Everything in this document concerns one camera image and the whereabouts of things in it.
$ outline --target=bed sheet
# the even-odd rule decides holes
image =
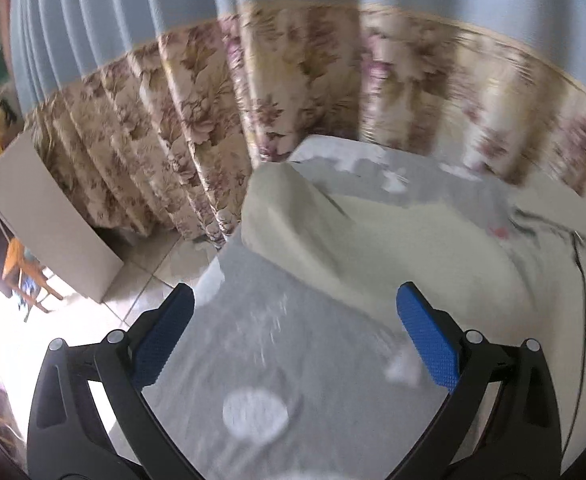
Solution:
[[[444,202],[498,238],[511,229],[509,186],[463,168],[327,137],[305,140],[290,163],[327,192]],[[446,397],[406,334],[303,285],[247,250],[240,233],[195,296],[144,396],[209,480],[385,478]],[[121,434],[111,436],[124,451]]]

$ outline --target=cord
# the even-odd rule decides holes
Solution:
[[[573,434],[574,427],[576,426],[577,420],[577,412],[580,409],[580,398],[582,397],[582,388],[584,386],[584,369],[586,367],[586,276],[584,275],[584,267],[582,266],[582,260],[580,259],[580,251],[578,250],[578,240],[580,244],[582,244],[582,238],[580,235],[574,231],[571,233],[571,245],[573,246],[574,250],[574,262],[576,263],[577,268],[580,270],[580,275],[582,276],[582,305],[584,308],[584,331],[583,331],[583,338],[582,338],[582,366],[580,368],[580,383],[578,384],[577,389],[577,402],[576,402],[576,409],[574,410],[573,419],[571,420],[571,426],[569,427],[569,433],[566,436],[566,444],[564,444],[564,449],[562,450],[562,457],[564,458],[564,454],[566,453],[567,448],[569,447],[569,442],[571,441],[571,436]]]

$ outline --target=blue gripper pad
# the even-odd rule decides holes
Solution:
[[[436,323],[433,307],[410,282],[398,288],[395,306],[433,381],[452,392],[460,380],[458,352]]]
[[[131,382],[138,392],[144,386],[155,384],[194,310],[193,291],[189,286],[179,283],[160,306],[162,315],[135,351]]]

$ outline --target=floral pattern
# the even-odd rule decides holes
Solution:
[[[274,2],[181,27],[26,118],[90,224],[218,246],[251,168],[309,134],[375,142],[586,197],[586,89],[487,30],[384,6]]]

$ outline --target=wooden stool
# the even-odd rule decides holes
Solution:
[[[46,282],[46,276],[42,273],[43,268],[37,260],[31,261],[24,257],[24,246],[17,238],[13,238],[10,241],[9,248],[6,251],[6,259],[4,260],[2,279],[28,303],[29,309],[35,305],[42,312],[49,313],[49,310],[42,306],[37,298],[33,298],[22,290],[22,273],[24,273],[58,300],[64,299]]]

